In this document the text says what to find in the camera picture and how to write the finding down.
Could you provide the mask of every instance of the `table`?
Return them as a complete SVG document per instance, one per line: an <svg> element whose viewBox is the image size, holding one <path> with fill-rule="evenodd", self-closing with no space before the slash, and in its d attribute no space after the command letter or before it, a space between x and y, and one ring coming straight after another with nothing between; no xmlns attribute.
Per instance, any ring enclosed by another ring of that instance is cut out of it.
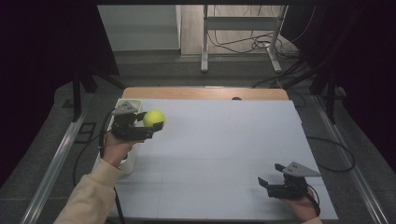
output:
<svg viewBox="0 0 396 224"><path fill-rule="evenodd" d="M230 100L235 96L243 100ZM125 98L139 99L143 111L157 108L167 117L164 129L137 149L134 172L116 185L125 217L295 219L257 181L260 176L280 184L276 162L297 161L318 170L283 90L128 88ZM321 217L337 219L321 177L307 181L318 191Z"/></svg>

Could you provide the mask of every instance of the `metal frame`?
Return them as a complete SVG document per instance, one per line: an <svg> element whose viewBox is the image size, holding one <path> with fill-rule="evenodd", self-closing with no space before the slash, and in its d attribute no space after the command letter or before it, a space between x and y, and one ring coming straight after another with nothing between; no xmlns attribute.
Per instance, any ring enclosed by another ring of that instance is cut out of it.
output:
<svg viewBox="0 0 396 224"><path fill-rule="evenodd" d="M319 114L321 115L321 118L329 132L329 134L332 137L332 140L340 143L344 146L347 144L345 143L343 137L339 133L337 126L332 123L332 121L328 118L326 114L326 106L323 104L319 96L312 95L312 99L315 103L315 107L317 108ZM340 155L341 158L346 166L351 166L352 162L350 161L350 158L348 157L347 153L344 150L340 150ZM361 169L358 167L358 165L355 165L355 167L349 171L349 174L355 183L355 186L359 193L361 194L361 197L364 201L364 203L367 206L367 210L369 211L370 215L372 216L372 219L374 223L376 224L382 224L382 223L389 223L382 207L381 204L379 203L378 199L375 197L375 194L370 187L369 183L367 180L364 178Z"/></svg>
<svg viewBox="0 0 396 224"><path fill-rule="evenodd" d="M56 179L58 178L58 174L61 172L62 166L64 165L64 161L69 153L71 146L76 139L78 134L78 130L82 124L82 121L85 119L89 105L93 99L93 93L86 93L83 101L82 101L82 111L79 118L76 122L72 122L69 125L69 128L64 135L64 139L59 145L55 156L53 157L47 172L44 174L43 179L41 180L40 185L35 192L35 196L32 201L30 201L29 206L26 209L25 214L22 217L21 223L36 223L38 217L43 210L43 207L50 195L53 185L55 184Z"/></svg>
<svg viewBox="0 0 396 224"><path fill-rule="evenodd" d="M274 31L271 42L266 50L276 73L282 72L276 57L275 45L279 36L280 27L285 18L286 6L281 6L277 17L208 17L207 5L204 5L204 41L202 45L201 71L208 71L208 44L209 30L236 30L236 31Z"/></svg>

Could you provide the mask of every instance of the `metal rail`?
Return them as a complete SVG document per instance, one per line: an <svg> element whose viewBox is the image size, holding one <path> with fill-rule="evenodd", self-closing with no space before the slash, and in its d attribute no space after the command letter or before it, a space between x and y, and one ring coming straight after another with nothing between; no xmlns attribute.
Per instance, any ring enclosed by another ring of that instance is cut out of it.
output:
<svg viewBox="0 0 396 224"><path fill-rule="evenodd" d="M347 144L345 143L343 137L339 133L337 126L335 124L332 124L332 122L327 117L326 106L323 104L320 97L316 95L312 95L312 99L315 103L315 106L319 114L321 115L324 124L326 125L327 130L329 131L329 134L332 136L332 140L346 146ZM347 153L344 150L340 150L340 155L346 166L350 166L352 164L352 162L349 160ZM351 171L349 171L349 174L353 182L355 183L357 190L361 194L361 197L363 198L363 201L367 206L367 210L372 216L374 223L388 224L389 221L381 207L381 204L376 198L369 183L364 178L361 169L358 167L358 165L355 165L355 167Z"/></svg>
<svg viewBox="0 0 396 224"><path fill-rule="evenodd" d="M69 128L64 135L64 139L59 145L55 156L53 157L51 163L49 164L49 168L47 172L44 174L43 179L41 180L40 185L35 192L35 196L32 201L30 201L29 206L26 209L25 214L21 220L21 223L36 223L38 217L43 210L43 207L50 195L53 185L55 184L56 179L58 178L58 174L61 172L62 166L64 165L64 161L69 153L71 146L73 145L74 140L78 134L78 130L81 127L82 121L85 119L89 105L93 99L93 93L86 93L84 99L82 101L82 112L81 116L77 119L76 122L72 122L69 125Z"/></svg>

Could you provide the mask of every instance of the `dark background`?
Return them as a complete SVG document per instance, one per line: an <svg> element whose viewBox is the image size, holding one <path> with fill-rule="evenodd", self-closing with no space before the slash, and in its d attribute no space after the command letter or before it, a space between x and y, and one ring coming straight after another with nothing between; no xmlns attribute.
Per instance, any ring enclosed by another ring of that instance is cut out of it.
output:
<svg viewBox="0 0 396 224"><path fill-rule="evenodd" d="M118 69L94 2L13 1L0 15L1 186L46 120L55 91L76 72Z"/></svg>
<svg viewBox="0 0 396 224"><path fill-rule="evenodd" d="M337 86L346 93L344 107L396 170L396 6L390 1L361 4L361 15L348 34L332 66ZM314 7L289 7L281 34L300 35ZM315 66L326 60L351 9L317 7L303 36L294 42Z"/></svg>

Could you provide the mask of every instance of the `gray floor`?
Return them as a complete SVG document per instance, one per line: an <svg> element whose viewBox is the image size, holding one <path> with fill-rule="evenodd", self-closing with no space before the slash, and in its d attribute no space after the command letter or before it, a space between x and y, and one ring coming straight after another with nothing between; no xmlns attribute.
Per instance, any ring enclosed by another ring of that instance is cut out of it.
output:
<svg viewBox="0 0 396 224"><path fill-rule="evenodd" d="M201 74L199 57L180 57L175 53L116 53L121 76L115 77L126 86L224 86L249 88L254 82L277 76L265 55L247 57L211 56L209 72ZM293 61L282 60L288 68ZM105 113L121 97L122 90L96 79L99 89L93 98L89 113L84 122L96 122L95 133ZM322 118L309 94L308 79L288 91L303 122L306 135L330 138ZM59 88L55 94L55 104L40 133L30 146L7 183L0 189L0 222L18 223L35 194L53 155L61 143L73 116L71 108L63 108L64 101L72 98L71 85ZM396 175L385 163L370 140L359 129L342 107L342 101L335 104L336 126L353 151L357 164L382 205L389 223L396 223ZM327 166L342 168L339 149L334 145L309 140L317 162ZM64 163L64 167L49 195L37 223L51 223L64 206L73 189L72 171L83 144L74 144ZM77 174L78 178L87 174L97 155L97 145L91 144L82 155ZM337 222L326 223L374 223L350 174L335 174L320 170L331 195L334 208L339 216ZM135 221L151 223L154 221Z"/></svg>

